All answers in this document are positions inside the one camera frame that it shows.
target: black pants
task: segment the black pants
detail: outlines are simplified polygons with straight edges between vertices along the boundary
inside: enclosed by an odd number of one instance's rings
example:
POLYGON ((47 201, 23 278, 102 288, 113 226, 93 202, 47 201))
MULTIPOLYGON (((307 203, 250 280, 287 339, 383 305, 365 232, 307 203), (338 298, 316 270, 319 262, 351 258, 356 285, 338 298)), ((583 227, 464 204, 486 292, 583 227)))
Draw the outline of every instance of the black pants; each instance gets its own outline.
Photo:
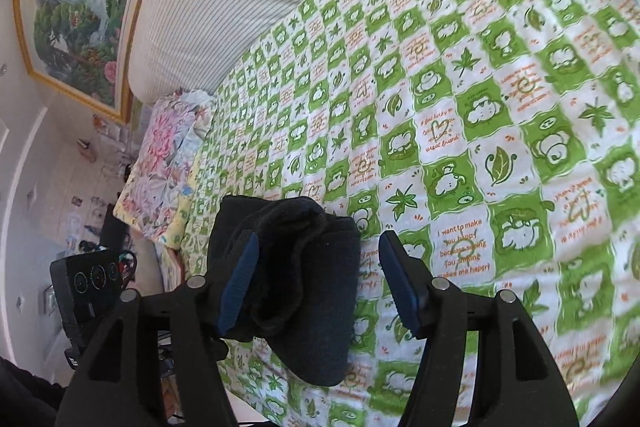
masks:
POLYGON ((0 357, 2 427, 53 427, 65 388, 34 377, 0 357))

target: metal rivet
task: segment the metal rivet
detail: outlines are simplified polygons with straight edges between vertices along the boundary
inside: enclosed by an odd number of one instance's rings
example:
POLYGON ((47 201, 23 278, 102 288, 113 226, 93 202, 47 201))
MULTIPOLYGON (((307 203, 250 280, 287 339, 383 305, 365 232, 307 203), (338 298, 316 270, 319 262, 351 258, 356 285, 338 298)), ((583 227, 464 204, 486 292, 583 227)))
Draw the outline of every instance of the metal rivet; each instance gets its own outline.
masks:
POLYGON ((204 279, 202 275, 194 275, 187 281, 187 286, 194 289, 202 288, 206 282, 206 279, 204 279))
POLYGON ((120 300, 122 302, 131 302, 132 300, 135 300, 137 295, 138 292, 136 292, 133 288, 127 288, 120 294, 120 300))
POLYGON ((500 292, 500 299, 511 304, 512 302, 516 301, 517 297, 516 297, 516 294, 513 293, 511 290, 502 290, 500 292))
POLYGON ((446 290, 449 287, 449 281, 444 279, 444 277, 436 277, 431 281, 431 285, 436 288, 436 290, 446 290))

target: painted pink flower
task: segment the painted pink flower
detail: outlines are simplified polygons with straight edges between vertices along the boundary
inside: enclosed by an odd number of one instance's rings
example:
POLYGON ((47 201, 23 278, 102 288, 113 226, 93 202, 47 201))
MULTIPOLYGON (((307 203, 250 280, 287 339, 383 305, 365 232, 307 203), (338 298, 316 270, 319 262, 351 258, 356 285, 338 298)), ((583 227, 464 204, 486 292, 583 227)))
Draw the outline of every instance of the painted pink flower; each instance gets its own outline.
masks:
POLYGON ((118 63, 115 60, 107 62, 104 65, 104 77, 110 82, 110 84, 116 83, 116 72, 118 71, 118 63))

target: dark garment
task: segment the dark garment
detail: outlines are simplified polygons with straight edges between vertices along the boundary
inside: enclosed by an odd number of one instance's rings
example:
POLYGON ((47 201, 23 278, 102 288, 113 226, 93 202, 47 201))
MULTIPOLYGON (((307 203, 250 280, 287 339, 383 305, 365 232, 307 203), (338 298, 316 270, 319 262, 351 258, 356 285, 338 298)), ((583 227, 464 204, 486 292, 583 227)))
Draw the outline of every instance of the dark garment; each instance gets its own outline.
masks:
POLYGON ((0 357, 0 425, 53 427, 65 388, 0 357))
POLYGON ((360 267, 353 219, 327 214, 310 198, 226 196, 209 239, 208 271, 228 269, 224 259, 243 230, 257 234, 260 253, 236 325, 224 337, 264 338, 297 377, 337 385, 347 370, 360 267))

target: floral pillow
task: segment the floral pillow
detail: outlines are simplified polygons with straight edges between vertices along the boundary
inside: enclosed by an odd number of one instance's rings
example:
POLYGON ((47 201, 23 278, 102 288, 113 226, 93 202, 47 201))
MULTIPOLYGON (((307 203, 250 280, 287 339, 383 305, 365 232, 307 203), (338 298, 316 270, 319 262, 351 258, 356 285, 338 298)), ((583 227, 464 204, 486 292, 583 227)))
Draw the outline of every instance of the floral pillow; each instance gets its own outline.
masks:
POLYGON ((114 216, 152 241, 180 248, 213 113, 213 99, 202 90, 156 102, 114 216))

